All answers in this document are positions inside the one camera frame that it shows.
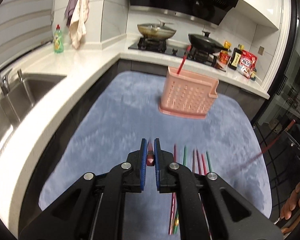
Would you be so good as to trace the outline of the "person's right hand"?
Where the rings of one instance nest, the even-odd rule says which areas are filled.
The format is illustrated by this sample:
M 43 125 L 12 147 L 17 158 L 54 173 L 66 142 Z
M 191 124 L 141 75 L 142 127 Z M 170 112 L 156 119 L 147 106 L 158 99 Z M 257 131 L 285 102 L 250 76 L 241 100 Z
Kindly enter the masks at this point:
M 300 208 L 300 182 L 296 185 L 295 189 L 292 191 L 290 197 L 287 199 L 286 203 L 280 211 L 280 218 L 288 220 L 292 216 L 292 211 L 296 206 Z M 300 215 L 297 219 L 289 226 L 281 229 L 281 232 L 286 235 L 292 232 L 300 222 Z

